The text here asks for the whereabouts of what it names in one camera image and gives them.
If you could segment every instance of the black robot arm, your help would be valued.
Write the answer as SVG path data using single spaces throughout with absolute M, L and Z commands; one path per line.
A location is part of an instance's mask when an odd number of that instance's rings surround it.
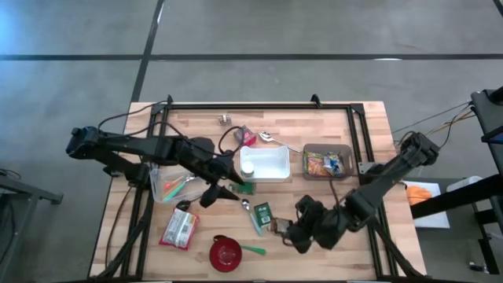
M 96 127 L 74 128 L 66 153 L 75 159 L 97 160 L 105 166 L 104 171 L 113 176 L 124 174 L 126 180 L 137 186 L 149 180 L 150 168 L 147 164 L 134 164 L 118 153 L 139 155 L 143 161 L 161 166 L 181 165 L 205 180 L 210 188 L 204 192 L 200 203 L 207 207 L 217 198 L 239 200 L 223 186 L 222 178 L 239 184 L 243 180 L 234 169 L 232 151 L 215 156 L 215 145 L 209 138 L 187 138 L 186 136 L 155 136 L 135 138 L 123 134 L 113 134 Z
M 356 232 L 374 219 L 384 195 L 407 173 L 433 164 L 438 155 L 437 145 L 421 133 L 412 133 L 395 158 L 385 165 L 374 165 L 361 176 L 366 184 L 351 190 L 343 204 L 327 209 L 320 201 L 304 196 L 296 204 L 302 215 L 287 229 L 286 237 L 301 253 L 309 249 L 311 237 L 321 247 L 332 249 L 346 230 Z

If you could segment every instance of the red bowl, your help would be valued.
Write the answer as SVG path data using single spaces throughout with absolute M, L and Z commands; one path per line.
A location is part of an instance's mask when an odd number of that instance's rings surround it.
M 210 262 L 216 270 L 230 272 L 239 265 L 242 255 L 239 243 L 234 239 L 224 237 L 211 246 Z

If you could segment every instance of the wooden tabletop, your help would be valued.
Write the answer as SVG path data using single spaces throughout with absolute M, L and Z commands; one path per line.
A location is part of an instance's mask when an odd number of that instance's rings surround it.
M 149 103 L 133 103 L 130 110 L 140 109 Z M 395 156 L 391 130 L 387 121 L 384 103 L 380 101 L 363 102 L 369 126 L 369 133 L 377 162 L 386 162 Z M 131 115 L 126 124 L 125 133 L 134 132 L 148 126 L 150 109 Z M 233 124 L 245 124 L 257 132 L 265 130 L 275 138 L 297 148 L 307 143 L 345 144 L 351 146 L 351 136 L 345 111 L 333 109 L 312 110 L 179 110 L 169 112 L 169 122 L 188 137 L 208 137 L 218 144 L 226 127 L 217 123 L 223 113 L 230 114 Z M 363 145 L 358 117 L 355 116 L 360 145 Z M 237 142 L 229 135 L 222 147 L 234 149 Z M 253 147 L 272 147 L 258 141 Z M 365 149 L 360 149 L 365 156 Z M 136 156 L 128 159 L 139 161 Z M 307 181 L 302 176 L 302 160 L 298 153 L 290 152 L 292 175 L 283 183 L 260 183 L 254 196 L 246 196 L 251 205 L 268 202 L 276 217 L 296 219 L 295 203 L 305 194 L 320 200 L 327 208 L 335 201 L 327 182 Z M 234 159 L 239 171 L 239 154 Z M 339 197 L 358 186 L 358 179 L 350 177 L 335 182 Z M 105 246 L 110 234 L 117 209 L 126 191 L 127 182 L 123 178 L 112 181 L 110 194 L 105 209 L 101 231 L 90 275 L 100 273 L 105 265 Z M 130 210 L 133 204 L 130 193 L 123 208 L 110 248 L 112 258 L 126 240 Z M 417 240 L 409 204 L 404 187 L 397 185 L 384 199 L 391 237 L 413 266 L 425 273 L 423 257 Z M 149 247 L 146 255 L 144 279 L 152 280 L 345 280 L 374 279 L 374 269 L 369 239 L 366 228 L 357 233 L 346 232 L 333 250 L 325 250 L 313 243 L 309 252 L 300 255 L 294 248 L 284 246 L 281 238 L 263 231 L 259 237 L 249 216 L 239 202 L 235 200 L 217 200 L 209 208 L 202 208 L 194 203 L 190 212 L 200 216 L 200 222 L 191 240 L 188 251 L 159 245 L 166 225 L 169 222 L 174 205 L 155 203 L 152 225 L 149 234 Z M 230 273 L 220 273 L 209 262 L 209 251 L 214 235 L 223 234 L 236 239 L 240 244 L 265 248 L 267 255 L 262 256 L 250 251 L 243 251 L 240 266 Z M 134 247 L 130 271 L 136 267 L 136 255 L 139 241 Z M 387 273 L 384 246 L 379 240 L 381 260 Z

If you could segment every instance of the orange object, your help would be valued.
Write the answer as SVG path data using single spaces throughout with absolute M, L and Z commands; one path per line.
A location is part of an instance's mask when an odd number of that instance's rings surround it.
M 407 186 L 407 200 L 410 205 L 419 204 L 421 201 L 428 200 L 432 197 L 430 191 L 419 186 Z

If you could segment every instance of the concrete floor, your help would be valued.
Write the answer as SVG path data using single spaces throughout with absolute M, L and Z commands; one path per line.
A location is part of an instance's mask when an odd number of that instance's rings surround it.
M 142 54 L 156 2 L 4 0 L 0 54 Z M 501 27 L 491 0 L 166 0 L 152 53 L 501 53 Z M 64 193 L 60 206 L 37 208 L 16 281 L 86 276 L 110 178 L 97 162 L 70 159 L 64 148 L 73 127 L 127 110 L 139 65 L 0 61 L 0 167 Z M 397 129 L 467 101 L 473 91 L 501 86 L 502 69 L 503 61 L 489 60 L 151 62 L 140 101 L 167 94 L 176 101 L 305 101 L 311 94 L 378 100 Z M 412 129 L 428 131 L 453 114 Z M 118 119 L 105 129 L 120 132 L 123 125 Z M 445 134 L 432 139 L 441 143 Z M 479 136 L 475 119 L 459 123 L 438 162 L 412 175 L 496 173 Z M 457 273 L 467 259 L 440 256 L 441 233 L 420 233 L 430 275 L 501 280 Z M 463 235 L 453 243 L 464 243 Z M 452 265 L 434 268 L 444 262 Z

